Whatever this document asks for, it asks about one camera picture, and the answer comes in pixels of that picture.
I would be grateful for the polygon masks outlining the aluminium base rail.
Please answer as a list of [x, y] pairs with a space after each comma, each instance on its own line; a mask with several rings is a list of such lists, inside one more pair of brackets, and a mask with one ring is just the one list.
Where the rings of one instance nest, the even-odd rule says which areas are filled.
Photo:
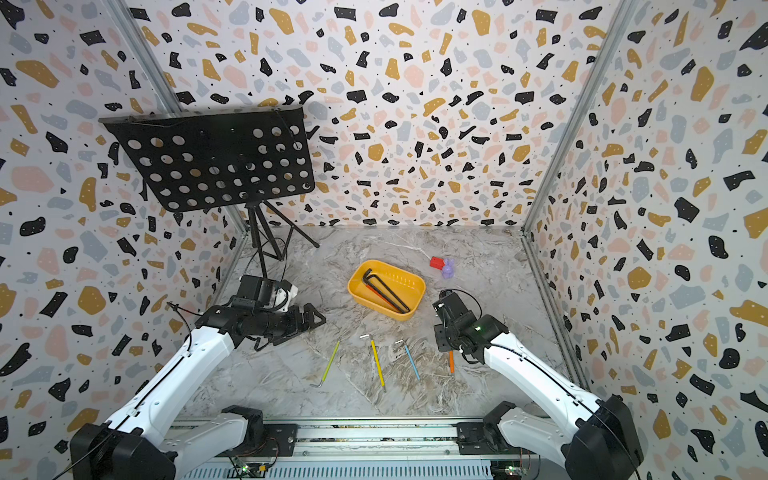
[[286, 418], [264, 423], [267, 444], [220, 454], [188, 479], [565, 479], [525, 446], [492, 448], [475, 418]]

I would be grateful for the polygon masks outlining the aluminium corner post left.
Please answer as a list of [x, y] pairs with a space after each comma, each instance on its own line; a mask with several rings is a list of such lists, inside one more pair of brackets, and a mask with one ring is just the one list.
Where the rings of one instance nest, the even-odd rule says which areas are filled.
[[[115, 23], [116, 29], [126, 40], [127, 46], [130, 48], [134, 58], [144, 70], [148, 82], [157, 95], [158, 108], [161, 114], [170, 118], [184, 116], [186, 112], [182, 109], [182, 105], [179, 102], [175, 91], [166, 81], [160, 64], [152, 53], [142, 31], [130, 12], [129, 5], [123, 0], [104, 0], [102, 4], [112, 21]], [[224, 289], [231, 279], [237, 262], [240, 259], [244, 247], [244, 237], [248, 232], [245, 222], [242, 220], [234, 206], [226, 206], [225, 211], [230, 218], [230, 224], [235, 227], [240, 239], [233, 249], [234, 257], [225, 263], [226, 269], [224, 270], [222, 279], [219, 281], [217, 291], [213, 294], [212, 302], [214, 304], [223, 302]]]

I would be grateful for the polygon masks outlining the aluminium corner post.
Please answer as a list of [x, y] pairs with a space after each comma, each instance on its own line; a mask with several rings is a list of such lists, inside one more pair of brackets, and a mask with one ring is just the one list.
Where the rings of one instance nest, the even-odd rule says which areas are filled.
[[[157, 95], [158, 108], [161, 114], [170, 118], [184, 116], [186, 112], [182, 109], [182, 105], [179, 102], [175, 91], [166, 81], [160, 64], [152, 53], [142, 31], [130, 12], [129, 5], [123, 0], [104, 0], [102, 4], [112, 21], [115, 23], [116, 29], [126, 40], [127, 46], [130, 48], [134, 58], [144, 70], [148, 82]], [[223, 302], [224, 289], [231, 279], [237, 262], [240, 259], [244, 247], [244, 237], [248, 232], [245, 222], [242, 220], [234, 206], [226, 206], [225, 211], [230, 218], [230, 224], [235, 227], [240, 239], [233, 249], [234, 257], [225, 263], [226, 269], [224, 270], [222, 279], [219, 281], [217, 291], [213, 294], [212, 302], [214, 304]]]
[[584, 389], [589, 388], [588, 380], [584, 369], [580, 365], [580, 361], [576, 357], [569, 333], [562, 323], [562, 309], [554, 297], [553, 290], [549, 287], [544, 267], [539, 260], [539, 247], [536, 240], [535, 227], [538, 215], [543, 212], [544, 207], [548, 204], [548, 194], [556, 184], [557, 174], [564, 166], [567, 154], [570, 152], [572, 143], [576, 139], [580, 125], [588, 115], [588, 110], [597, 95], [602, 78], [620, 45], [622, 35], [626, 31], [637, 6], [638, 2], [636, 0], [624, 0], [618, 3], [618, 7], [606, 32], [602, 48], [598, 52], [593, 68], [587, 76], [582, 91], [571, 111], [571, 115], [565, 124], [563, 134], [554, 151], [553, 159], [543, 176], [539, 191], [534, 198], [529, 214], [521, 229], [522, 245], [540, 297], [543, 300], [557, 346], [563, 355], [563, 364], [567, 376]]

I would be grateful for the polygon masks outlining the green hex key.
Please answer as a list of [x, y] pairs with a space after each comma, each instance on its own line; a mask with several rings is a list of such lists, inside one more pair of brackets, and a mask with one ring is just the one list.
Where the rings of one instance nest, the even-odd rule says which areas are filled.
[[330, 370], [332, 368], [333, 362], [334, 362], [334, 360], [335, 360], [335, 358], [337, 356], [337, 353], [338, 353], [338, 351], [340, 349], [340, 345], [341, 345], [341, 341], [339, 340], [339, 341], [336, 342], [336, 344], [334, 346], [334, 349], [333, 349], [332, 354], [331, 354], [331, 356], [330, 356], [330, 358], [329, 358], [329, 360], [327, 362], [326, 368], [325, 368], [325, 370], [323, 372], [323, 375], [322, 375], [320, 381], [315, 383], [315, 384], [311, 384], [312, 387], [320, 388], [325, 383], [325, 381], [327, 380], [328, 375], [330, 373]]

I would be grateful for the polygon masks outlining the yellow hex key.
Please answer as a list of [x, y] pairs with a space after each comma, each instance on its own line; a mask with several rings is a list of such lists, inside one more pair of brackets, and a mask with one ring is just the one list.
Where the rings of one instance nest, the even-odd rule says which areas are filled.
[[371, 334], [367, 334], [367, 333], [363, 334], [363, 335], [360, 335], [359, 338], [363, 339], [363, 340], [368, 340], [370, 342], [372, 356], [373, 356], [373, 359], [374, 359], [374, 364], [375, 364], [375, 367], [376, 367], [376, 372], [377, 372], [377, 376], [378, 376], [378, 380], [379, 380], [380, 386], [381, 386], [382, 389], [386, 389], [386, 382], [385, 382], [385, 378], [384, 378], [384, 375], [383, 375], [383, 370], [382, 370], [382, 367], [381, 367], [381, 362], [380, 362], [379, 355], [378, 355], [377, 344], [376, 344], [374, 338], [372, 337]]

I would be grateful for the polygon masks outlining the red hex key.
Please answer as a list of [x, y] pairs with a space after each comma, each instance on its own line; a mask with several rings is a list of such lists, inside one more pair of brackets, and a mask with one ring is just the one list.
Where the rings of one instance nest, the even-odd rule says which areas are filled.
[[377, 288], [375, 288], [375, 287], [373, 287], [372, 285], [370, 285], [370, 284], [368, 284], [368, 283], [365, 283], [365, 282], [364, 282], [364, 285], [366, 286], [366, 288], [367, 288], [368, 290], [370, 290], [371, 292], [373, 292], [373, 293], [374, 293], [374, 294], [377, 296], [377, 298], [381, 299], [381, 300], [382, 300], [382, 301], [383, 301], [383, 302], [384, 302], [384, 303], [385, 303], [385, 304], [386, 304], [388, 307], [391, 307], [392, 309], [394, 309], [394, 310], [397, 310], [397, 309], [395, 308], [395, 307], [396, 307], [396, 306], [395, 306], [395, 304], [394, 304], [394, 303], [393, 303], [393, 302], [392, 302], [392, 301], [391, 301], [391, 300], [390, 300], [388, 297], [386, 297], [385, 295], [383, 295], [383, 294], [380, 292], [380, 290], [378, 290]]

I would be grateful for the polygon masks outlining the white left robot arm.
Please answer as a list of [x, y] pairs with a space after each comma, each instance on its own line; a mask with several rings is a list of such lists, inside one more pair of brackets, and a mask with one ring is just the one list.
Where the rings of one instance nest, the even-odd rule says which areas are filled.
[[245, 340], [259, 349], [280, 345], [327, 321], [312, 304], [285, 312], [213, 306], [189, 342], [133, 398], [106, 421], [81, 427], [70, 442], [76, 479], [180, 479], [221, 454], [277, 456], [258, 409], [230, 406], [176, 439], [166, 437], [186, 403]]

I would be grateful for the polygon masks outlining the aluminium corner post right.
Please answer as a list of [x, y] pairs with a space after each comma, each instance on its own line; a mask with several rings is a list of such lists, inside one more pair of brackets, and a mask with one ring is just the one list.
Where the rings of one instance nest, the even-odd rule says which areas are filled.
[[563, 134], [554, 151], [553, 159], [543, 176], [539, 191], [534, 198], [529, 214], [521, 229], [522, 245], [540, 297], [543, 300], [557, 346], [563, 355], [563, 364], [567, 376], [584, 389], [589, 388], [588, 380], [584, 369], [580, 365], [580, 361], [576, 357], [569, 333], [562, 323], [562, 309], [554, 297], [553, 290], [549, 287], [544, 267], [539, 260], [539, 247], [536, 240], [535, 227], [538, 215], [543, 212], [544, 207], [548, 204], [548, 194], [556, 184], [557, 174], [564, 166], [567, 154], [570, 152], [572, 143], [576, 139], [580, 125], [588, 115], [588, 110], [597, 95], [602, 78], [620, 45], [622, 35], [626, 31], [637, 6], [638, 2], [636, 0], [624, 0], [618, 3], [618, 7], [606, 32], [602, 48], [598, 52], [593, 68], [587, 76], [582, 91], [571, 111], [571, 115], [565, 124]]

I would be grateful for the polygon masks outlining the long black hex key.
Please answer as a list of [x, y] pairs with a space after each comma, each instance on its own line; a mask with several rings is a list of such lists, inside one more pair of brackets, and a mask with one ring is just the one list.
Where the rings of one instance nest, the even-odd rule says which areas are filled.
[[377, 287], [379, 287], [387, 296], [390, 296], [391, 298], [398, 300], [399, 303], [402, 305], [402, 308], [405, 310], [405, 313], [409, 313], [411, 311], [411, 308], [400, 298], [400, 296], [397, 295], [395, 291], [378, 274], [374, 273], [372, 269], [368, 269], [363, 273], [362, 281], [364, 276], [372, 277], [373, 278], [372, 282]]

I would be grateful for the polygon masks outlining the blue hex key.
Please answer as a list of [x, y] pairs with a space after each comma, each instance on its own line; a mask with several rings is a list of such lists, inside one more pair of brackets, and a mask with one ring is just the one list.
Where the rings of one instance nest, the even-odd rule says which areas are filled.
[[402, 340], [402, 339], [400, 339], [400, 340], [396, 340], [396, 341], [394, 342], [394, 345], [395, 345], [395, 346], [400, 346], [400, 347], [401, 347], [401, 348], [402, 348], [402, 349], [405, 351], [405, 353], [406, 353], [406, 355], [407, 355], [407, 358], [408, 358], [408, 360], [409, 360], [409, 362], [410, 362], [410, 365], [411, 365], [411, 367], [412, 367], [412, 370], [413, 370], [413, 372], [414, 372], [414, 375], [415, 375], [416, 379], [417, 379], [418, 381], [421, 381], [421, 375], [420, 375], [420, 372], [419, 372], [419, 370], [418, 370], [418, 367], [417, 367], [417, 365], [416, 365], [416, 362], [415, 362], [415, 360], [414, 360], [414, 357], [413, 357], [413, 355], [412, 355], [412, 353], [411, 353], [411, 350], [410, 350], [410, 348], [409, 348], [409, 346], [408, 346], [407, 342], [406, 342], [405, 340]]

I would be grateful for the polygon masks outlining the yellow plastic storage box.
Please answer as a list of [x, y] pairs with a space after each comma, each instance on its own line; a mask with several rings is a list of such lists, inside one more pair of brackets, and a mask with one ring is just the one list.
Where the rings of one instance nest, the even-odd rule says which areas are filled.
[[409, 320], [426, 292], [418, 275], [379, 260], [364, 261], [347, 283], [360, 305], [397, 321]]

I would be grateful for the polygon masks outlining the black perforated music stand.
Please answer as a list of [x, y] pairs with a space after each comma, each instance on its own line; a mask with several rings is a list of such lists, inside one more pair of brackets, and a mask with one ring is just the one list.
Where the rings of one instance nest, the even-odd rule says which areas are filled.
[[100, 122], [166, 210], [242, 206], [259, 258], [285, 258], [289, 243], [277, 241], [265, 212], [276, 199], [316, 188], [302, 106], [111, 116]]

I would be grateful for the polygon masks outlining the red block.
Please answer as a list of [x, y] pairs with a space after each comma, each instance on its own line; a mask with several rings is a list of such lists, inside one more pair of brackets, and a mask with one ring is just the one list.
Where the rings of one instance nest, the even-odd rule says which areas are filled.
[[430, 264], [430, 266], [432, 268], [435, 268], [435, 269], [438, 269], [438, 270], [442, 270], [444, 268], [444, 266], [445, 266], [445, 260], [443, 258], [433, 256], [430, 259], [429, 264]]

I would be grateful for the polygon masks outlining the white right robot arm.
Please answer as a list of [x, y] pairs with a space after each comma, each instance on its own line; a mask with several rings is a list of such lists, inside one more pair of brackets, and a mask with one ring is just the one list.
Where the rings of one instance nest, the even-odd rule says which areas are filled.
[[495, 317], [476, 316], [458, 289], [440, 292], [433, 308], [441, 352], [457, 352], [486, 366], [522, 390], [544, 411], [528, 414], [509, 401], [480, 422], [457, 428], [464, 455], [506, 454], [515, 448], [562, 467], [572, 479], [638, 478], [644, 460], [628, 406], [618, 395], [603, 400], [534, 355]]

